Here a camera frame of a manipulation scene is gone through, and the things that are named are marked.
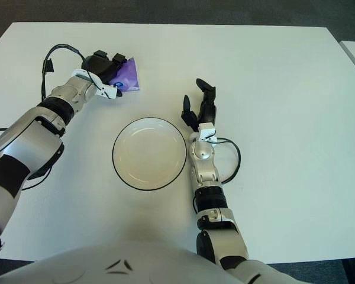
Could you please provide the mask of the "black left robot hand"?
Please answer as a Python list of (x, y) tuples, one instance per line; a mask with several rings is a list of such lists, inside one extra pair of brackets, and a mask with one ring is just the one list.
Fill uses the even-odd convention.
[(122, 97), (122, 91), (110, 81), (119, 74), (126, 62), (124, 55), (116, 53), (110, 60), (107, 53), (102, 50), (88, 56), (82, 63), (83, 69), (88, 72), (88, 78), (92, 82), (85, 93), (86, 99), (91, 99), (94, 95), (108, 99)]

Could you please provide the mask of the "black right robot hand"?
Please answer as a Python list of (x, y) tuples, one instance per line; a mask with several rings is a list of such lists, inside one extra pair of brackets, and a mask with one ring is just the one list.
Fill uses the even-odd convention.
[(204, 80), (196, 79), (197, 87), (203, 93), (203, 99), (200, 105), (199, 114), (196, 115), (191, 111), (191, 103), (187, 95), (183, 99), (183, 110), (181, 113), (181, 118), (188, 127), (194, 132), (198, 132), (199, 124), (202, 123), (213, 123), (215, 124), (216, 111), (215, 98), (216, 98), (216, 87), (211, 86)]

